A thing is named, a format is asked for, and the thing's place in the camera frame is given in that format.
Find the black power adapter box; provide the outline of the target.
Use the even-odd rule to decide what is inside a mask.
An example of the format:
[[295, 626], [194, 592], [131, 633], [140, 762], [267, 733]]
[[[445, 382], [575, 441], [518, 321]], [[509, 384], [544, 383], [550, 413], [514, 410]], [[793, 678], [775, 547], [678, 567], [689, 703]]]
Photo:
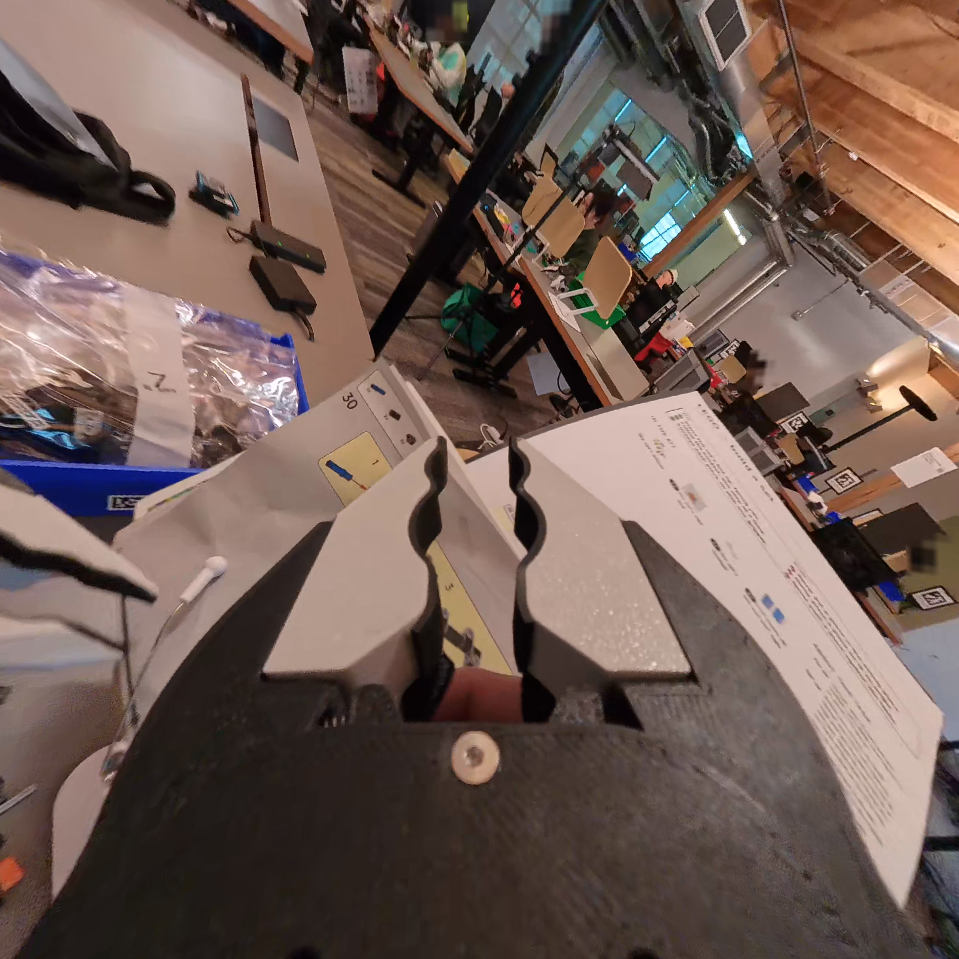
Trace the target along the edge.
[[248, 270], [272, 309], [297, 318], [308, 341], [315, 342], [311, 317], [318, 304], [293, 264], [254, 254], [250, 257]]

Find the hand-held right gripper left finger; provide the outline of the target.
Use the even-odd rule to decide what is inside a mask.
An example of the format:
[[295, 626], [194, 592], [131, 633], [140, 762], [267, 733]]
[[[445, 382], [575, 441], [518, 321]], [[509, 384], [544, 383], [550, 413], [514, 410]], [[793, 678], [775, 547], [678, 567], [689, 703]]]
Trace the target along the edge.
[[438, 574], [445, 438], [430, 439], [330, 525], [263, 667], [275, 681], [383, 688], [404, 719], [432, 719], [453, 675]]

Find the pile of lego pieces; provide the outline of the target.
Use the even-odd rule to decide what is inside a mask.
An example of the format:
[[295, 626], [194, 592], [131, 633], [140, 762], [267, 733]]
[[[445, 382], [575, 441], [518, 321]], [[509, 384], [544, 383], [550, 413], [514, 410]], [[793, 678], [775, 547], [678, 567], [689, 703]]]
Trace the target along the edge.
[[1, 900], [6, 898], [23, 881], [25, 871], [18, 860], [6, 850], [7, 837], [4, 832], [6, 820], [11, 813], [25, 804], [39, 791], [39, 784], [30, 784], [15, 792], [7, 789], [6, 780], [1, 778]]

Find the tan wooden chair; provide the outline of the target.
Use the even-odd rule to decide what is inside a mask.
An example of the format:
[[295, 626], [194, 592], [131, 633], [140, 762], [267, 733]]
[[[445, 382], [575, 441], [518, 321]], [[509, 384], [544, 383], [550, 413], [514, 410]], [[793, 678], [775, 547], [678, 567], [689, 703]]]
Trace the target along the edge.
[[628, 289], [633, 271], [610, 237], [602, 237], [582, 276], [584, 289], [592, 292], [601, 324], [608, 321]]
[[549, 177], [540, 177], [521, 209], [530, 244], [538, 244], [551, 257], [562, 260], [585, 228], [582, 211]]

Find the black disc stand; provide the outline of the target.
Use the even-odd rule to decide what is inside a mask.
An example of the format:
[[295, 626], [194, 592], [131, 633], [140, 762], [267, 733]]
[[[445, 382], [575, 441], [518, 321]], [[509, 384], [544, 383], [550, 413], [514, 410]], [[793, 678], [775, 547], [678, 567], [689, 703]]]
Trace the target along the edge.
[[895, 421], [896, 419], [906, 414], [909, 414], [911, 412], [915, 412], [919, 414], [928, 422], [936, 422], [938, 420], [938, 415], [933, 411], [933, 409], [929, 406], [929, 404], [926, 401], [924, 401], [921, 397], [917, 395], [917, 393], [914, 390], [911, 390], [907, 388], [906, 386], [901, 386], [899, 388], [899, 391], [900, 391], [901, 397], [905, 400], [905, 404], [900, 409], [893, 412], [892, 414], [884, 416], [880, 420], [871, 423], [870, 425], [864, 427], [863, 429], [856, 431], [855, 433], [841, 440], [829, 443], [821, 447], [821, 451], [823, 453], [830, 454], [834, 451], [842, 449], [852, 444], [857, 439], [863, 438], [869, 435], [870, 433], [872, 433], [873, 431], [881, 428], [882, 426], [885, 426]]

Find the white paper sheet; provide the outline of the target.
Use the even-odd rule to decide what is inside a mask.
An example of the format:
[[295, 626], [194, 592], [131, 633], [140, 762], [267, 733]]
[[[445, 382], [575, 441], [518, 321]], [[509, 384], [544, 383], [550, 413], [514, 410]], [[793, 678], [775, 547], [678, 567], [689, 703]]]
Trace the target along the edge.
[[915, 488], [957, 470], [957, 452], [931, 448], [891, 467], [896, 479], [906, 488]]

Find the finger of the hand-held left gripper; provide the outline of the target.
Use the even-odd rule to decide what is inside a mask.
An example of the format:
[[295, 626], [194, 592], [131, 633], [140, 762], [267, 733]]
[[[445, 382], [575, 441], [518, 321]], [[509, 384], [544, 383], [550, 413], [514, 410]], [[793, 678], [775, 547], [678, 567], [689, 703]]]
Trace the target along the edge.
[[140, 569], [16, 479], [2, 480], [1, 556], [15, 568], [62, 574], [105, 592], [158, 597]]
[[122, 596], [97, 588], [2, 589], [3, 639], [42, 640], [54, 648], [80, 642], [122, 651]]

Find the grey table hatch panel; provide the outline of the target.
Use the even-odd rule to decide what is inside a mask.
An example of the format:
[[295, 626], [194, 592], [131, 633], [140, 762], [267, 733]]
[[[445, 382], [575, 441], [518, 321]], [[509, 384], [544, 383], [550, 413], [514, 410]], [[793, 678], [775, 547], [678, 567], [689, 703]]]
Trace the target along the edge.
[[261, 143], [298, 162], [298, 152], [290, 120], [258, 97], [251, 99], [253, 116]]

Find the green bag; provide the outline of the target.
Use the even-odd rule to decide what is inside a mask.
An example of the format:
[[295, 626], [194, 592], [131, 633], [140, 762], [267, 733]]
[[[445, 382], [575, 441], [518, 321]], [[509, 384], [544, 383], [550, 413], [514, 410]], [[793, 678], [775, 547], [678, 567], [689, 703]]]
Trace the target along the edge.
[[446, 300], [439, 322], [443, 331], [472, 354], [478, 354], [492, 342], [515, 310], [508, 294], [487, 294], [467, 283]]

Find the black backpack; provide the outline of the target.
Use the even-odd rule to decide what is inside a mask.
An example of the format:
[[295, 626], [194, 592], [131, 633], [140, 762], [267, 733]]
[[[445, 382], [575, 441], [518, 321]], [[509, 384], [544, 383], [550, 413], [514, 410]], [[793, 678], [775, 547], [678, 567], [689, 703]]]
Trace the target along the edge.
[[1, 178], [74, 209], [164, 225], [174, 188], [133, 168], [99, 118], [74, 111], [50, 83], [1, 42]]

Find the black metal pole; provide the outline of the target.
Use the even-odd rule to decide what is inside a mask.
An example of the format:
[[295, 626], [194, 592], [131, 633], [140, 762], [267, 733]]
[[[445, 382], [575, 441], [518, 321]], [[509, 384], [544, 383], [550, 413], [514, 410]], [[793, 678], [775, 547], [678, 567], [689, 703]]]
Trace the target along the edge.
[[434, 268], [449, 253], [464, 223], [510, 160], [548, 92], [582, 42], [606, 1], [557, 2], [543, 27], [543, 47], [511, 97], [496, 125], [466, 169], [438, 224], [411, 260], [369, 330], [374, 358], [379, 358], [401, 321], [423, 291]]

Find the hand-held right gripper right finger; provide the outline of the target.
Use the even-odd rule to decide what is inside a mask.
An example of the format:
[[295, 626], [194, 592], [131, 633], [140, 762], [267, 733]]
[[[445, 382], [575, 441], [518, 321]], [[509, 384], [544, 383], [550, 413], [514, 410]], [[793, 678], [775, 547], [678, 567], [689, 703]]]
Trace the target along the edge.
[[526, 440], [508, 451], [516, 575], [513, 647], [521, 713], [546, 723], [585, 701], [598, 722], [639, 723], [634, 686], [691, 681], [689, 658], [638, 550], [639, 528]]

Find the white printed task sheet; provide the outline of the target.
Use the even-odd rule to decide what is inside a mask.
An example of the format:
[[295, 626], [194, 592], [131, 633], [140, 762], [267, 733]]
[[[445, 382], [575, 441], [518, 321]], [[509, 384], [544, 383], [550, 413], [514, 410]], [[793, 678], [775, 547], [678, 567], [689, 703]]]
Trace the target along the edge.
[[697, 393], [527, 436], [634, 521], [758, 642], [811, 722], [879, 876], [905, 906], [944, 719]]

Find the long wooden workbench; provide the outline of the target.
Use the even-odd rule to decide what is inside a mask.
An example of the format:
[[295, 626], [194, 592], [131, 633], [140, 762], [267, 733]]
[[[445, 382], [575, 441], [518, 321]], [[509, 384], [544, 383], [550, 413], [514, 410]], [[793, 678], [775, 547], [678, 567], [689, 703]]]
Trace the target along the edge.
[[415, 106], [447, 144], [454, 145], [464, 156], [471, 157], [474, 153], [473, 140], [460, 129], [449, 110], [440, 104], [422, 71], [375, 24], [367, 21], [366, 25], [376, 53], [402, 96]]
[[550, 357], [556, 372], [545, 385], [546, 394], [569, 390], [584, 412], [631, 402], [648, 396], [651, 385], [613, 329], [604, 329], [569, 308], [571, 294], [557, 294], [550, 273], [529, 254], [520, 255], [506, 269], [504, 292], [520, 287], [521, 303], [487, 347], [476, 354], [452, 345], [443, 353], [454, 364], [453, 375], [463, 383], [518, 397], [510, 373], [534, 345]]

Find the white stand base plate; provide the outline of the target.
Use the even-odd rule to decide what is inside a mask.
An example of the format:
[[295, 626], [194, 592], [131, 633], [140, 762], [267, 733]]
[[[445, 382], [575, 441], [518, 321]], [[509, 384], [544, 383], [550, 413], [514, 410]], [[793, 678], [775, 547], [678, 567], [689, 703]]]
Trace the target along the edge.
[[52, 899], [69, 879], [100, 816], [112, 786], [116, 747], [105, 746], [81, 761], [54, 798], [52, 820]]

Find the white ceiling vent unit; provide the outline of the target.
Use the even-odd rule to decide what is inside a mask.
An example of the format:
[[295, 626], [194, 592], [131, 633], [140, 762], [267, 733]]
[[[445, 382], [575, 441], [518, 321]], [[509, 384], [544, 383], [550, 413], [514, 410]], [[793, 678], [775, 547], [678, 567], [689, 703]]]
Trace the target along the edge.
[[752, 38], [752, 26], [743, 1], [703, 1], [697, 21], [718, 71], [724, 71]]

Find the silver ventilation duct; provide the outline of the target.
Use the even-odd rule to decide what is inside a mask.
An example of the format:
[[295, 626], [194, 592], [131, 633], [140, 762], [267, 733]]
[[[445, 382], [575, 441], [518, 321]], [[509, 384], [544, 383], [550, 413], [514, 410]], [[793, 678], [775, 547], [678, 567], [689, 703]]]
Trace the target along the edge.
[[701, 245], [713, 224], [734, 215], [738, 229], [749, 219], [768, 250], [768, 271], [781, 276], [795, 262], [785, 232], [785, 187], [782, 159], [766, 118], [747, 44], [718, 67], [700, 38], [690, 32], [671, 41], [680, 96], [693, 128], [697, 157], [713, 186], [713, 196], [671, 241], [667, 254], [674, 266]]

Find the lego instruction booklet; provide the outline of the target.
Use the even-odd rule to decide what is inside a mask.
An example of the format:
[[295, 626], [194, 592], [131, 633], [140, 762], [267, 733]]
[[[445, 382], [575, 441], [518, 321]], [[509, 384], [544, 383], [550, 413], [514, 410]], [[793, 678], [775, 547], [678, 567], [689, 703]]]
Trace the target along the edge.
[[[443, 650], [455, 666], [516, 672], [512, 641], [512, 545], [470, 482], [466, 466], [426, 404], [394, 367], [377, 364], [339, 396], [258, 440], [222, 467], [147, 497], [114, 545], [160, 589], [154, 606], [128, 608], [133, 681], [157, 631], [208, 558], [225, 557], [211, 584], [161, 641], [139, 689], [139, 720], [214, 624], [272, 572], [305, 537], [366, 493], [424, 442], [448, 442], [448, 482], [440, 495], [442, 528], [428, 556], [438, 574]], [[267, 587], [264, 606], [279, 632], [304, 584], [281, 600], [292, 572]]]

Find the white hanging printed sheet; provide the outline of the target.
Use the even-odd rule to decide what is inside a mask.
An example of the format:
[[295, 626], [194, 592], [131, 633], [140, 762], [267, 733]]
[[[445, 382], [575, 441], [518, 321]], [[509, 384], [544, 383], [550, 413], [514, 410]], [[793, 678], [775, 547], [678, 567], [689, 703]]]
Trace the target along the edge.
[[361, 116], [376, 114], [379, 107], [376, 54], [368, 49], [345, 46], [342, 64], [348, 111]]

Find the small blue black device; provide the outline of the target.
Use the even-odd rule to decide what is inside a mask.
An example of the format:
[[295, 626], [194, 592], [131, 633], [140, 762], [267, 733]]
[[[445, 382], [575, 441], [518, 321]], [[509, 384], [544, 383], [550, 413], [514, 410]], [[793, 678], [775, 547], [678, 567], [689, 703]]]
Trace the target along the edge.
[[223, 219], [230, 219], [240, 214], [236, 199], [222, 182], [199, 170], [196, 172], [195, 183], [188, 196], [199, 206]]

